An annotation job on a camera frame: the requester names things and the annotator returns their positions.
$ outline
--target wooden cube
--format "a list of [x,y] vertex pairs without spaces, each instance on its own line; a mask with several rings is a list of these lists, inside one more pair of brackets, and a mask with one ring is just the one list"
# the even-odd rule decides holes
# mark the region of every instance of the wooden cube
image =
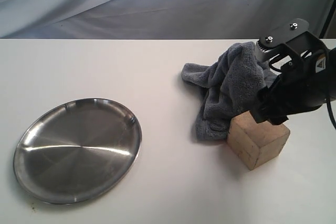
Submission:
[[258,124],[250,112],[245,112],[231,120],[227,144],[252,170],[278,156],[289,134],[283,124]]

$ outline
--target metal plate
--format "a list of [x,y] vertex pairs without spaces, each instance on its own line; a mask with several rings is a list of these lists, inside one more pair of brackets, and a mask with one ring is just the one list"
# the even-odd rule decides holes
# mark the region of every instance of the metal plate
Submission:
[[16,147],[14,173],[44,202],[81,202],[107,192],[126,174],[141,137],[135,115],[117,102],[69,102],[29,127]]

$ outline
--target screw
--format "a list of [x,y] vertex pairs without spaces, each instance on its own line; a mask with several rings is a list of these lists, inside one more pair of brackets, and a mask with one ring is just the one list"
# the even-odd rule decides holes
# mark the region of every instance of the screw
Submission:
[[298,28],[297,23],[290,24],[290,29],[295,30],[296,28]]
[[267,43],[272,43],[272,41],[273,41],[273,37],[272,36],[266,37],[266,42]]

